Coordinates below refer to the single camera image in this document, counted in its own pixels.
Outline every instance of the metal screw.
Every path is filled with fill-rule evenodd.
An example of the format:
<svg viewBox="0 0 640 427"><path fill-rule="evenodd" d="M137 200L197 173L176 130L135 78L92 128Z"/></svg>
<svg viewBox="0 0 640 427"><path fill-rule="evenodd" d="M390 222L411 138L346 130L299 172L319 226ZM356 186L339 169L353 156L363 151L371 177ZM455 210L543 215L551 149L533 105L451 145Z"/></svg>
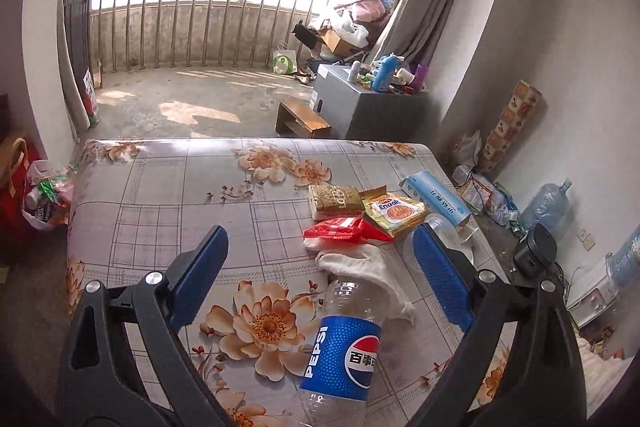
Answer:
<svg viewBox="0 0 640 427"><path fill-rule="evenodd" d="M478 279L480 279L482 282L491 284L492 282L495 282L495 273L491 270L482 270L478 274Z"/></svg>
<svg viewBox="0 0 640 427"><path fill-rule="evenodd" d="M545 292L554 292L556 291L556 285L553 284L551 281L543 281L540 283L540 287L545 291Z"/></svg>
<svg viewBox="0 0 640 427"><path fill-rule="evenodd" d="M156 285L162 280L162 274L160 272L150 272L146 274L145 282L150 285Z"/></svg>
<svg viewBox="0 0 640 427"><path fill-rule="evenodd" d="M89 293L97 292L100 289L100 281L89 281L84 289Z"/></svg>

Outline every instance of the concrete floor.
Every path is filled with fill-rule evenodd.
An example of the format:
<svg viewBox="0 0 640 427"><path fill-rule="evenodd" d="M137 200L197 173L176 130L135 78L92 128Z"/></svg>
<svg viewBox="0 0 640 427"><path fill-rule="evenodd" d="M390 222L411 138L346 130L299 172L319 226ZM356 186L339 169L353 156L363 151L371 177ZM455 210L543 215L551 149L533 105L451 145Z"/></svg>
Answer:
<svg viewBox="0 0 640 427"><path fill-rule="evenodd" d="M277 136L280 101L312 88L261 67L146 68L102 76L86 138Z"/></svg>
<svg viewBox="0 0 640 427"><path fill-rule="evenodd" d="M96 92L100 122L81 139L277 136L280 100L308 100L311 91L262 68L163 67L105 74ZM29 248L0 251L0 264L11 267L0 287L0 342L51 409L70 319L66 230L40 234Z"/></svg>

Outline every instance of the small wooden stool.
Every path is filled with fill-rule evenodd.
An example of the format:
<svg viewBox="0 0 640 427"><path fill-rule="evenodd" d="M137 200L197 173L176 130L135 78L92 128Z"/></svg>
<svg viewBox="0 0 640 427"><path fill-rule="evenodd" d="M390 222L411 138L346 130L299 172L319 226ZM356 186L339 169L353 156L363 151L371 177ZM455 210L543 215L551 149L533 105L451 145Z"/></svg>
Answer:
<svg viewBox="0 0 640 427"><path fill-rule="evenodd" d="M329 138L331 126L302 100L288 98L280 102L276 118L276 132L287 130L301 138Z"/></svg>

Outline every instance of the floral tablecloth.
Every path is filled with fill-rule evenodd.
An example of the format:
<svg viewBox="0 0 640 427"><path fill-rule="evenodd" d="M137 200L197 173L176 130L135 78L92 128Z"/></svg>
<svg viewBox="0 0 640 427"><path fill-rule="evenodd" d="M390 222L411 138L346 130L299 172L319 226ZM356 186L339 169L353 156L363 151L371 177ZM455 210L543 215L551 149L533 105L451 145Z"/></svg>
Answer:
<svg viewBox="0 0 640 427"><path fill-rule="evenodd" d="M223 269L194 323L179 337L212 393L238 425L283 426L322 312L328 276L303 247L313 224L307 186L359 189L429 169L448 178L424 145L303 139L92 141L76 180L68 232L70 308L92 279L109 287L138 282L195 248L212 225L228 232ZM481 231L476 267L500 277ZM402 244L382 247L407 295L415 325L388 321L367 406L368 425L404 425L458 346L429 283L402 261ZM152 400L168 407L137 326L127 327ZM492 399L513 340L505 327L475 406Z"/></svg>

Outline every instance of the red bag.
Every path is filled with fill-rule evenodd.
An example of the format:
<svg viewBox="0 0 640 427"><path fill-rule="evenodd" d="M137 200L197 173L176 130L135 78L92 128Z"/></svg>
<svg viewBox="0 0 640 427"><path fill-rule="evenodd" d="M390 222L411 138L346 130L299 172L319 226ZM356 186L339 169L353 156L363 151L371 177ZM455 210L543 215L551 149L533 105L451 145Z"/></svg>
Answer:
<svg viewBox="0 0 640 427"><path fill-rule="evenodd" d="M38 153L24 138L10 134L2 144L0 157L0 235L17 245L25 245L34 230L22 217L20 206L24 197L27 169L38 159Z"/></svg>
<svg viewBox="0 0 640 427"><path fill-rule="evenodd" d="M327 219L306 229L302 236L305 238L339 239L347 243L366 243L367 239L386 242L394 240L388 233L382 232L361 217Z"/></svg>

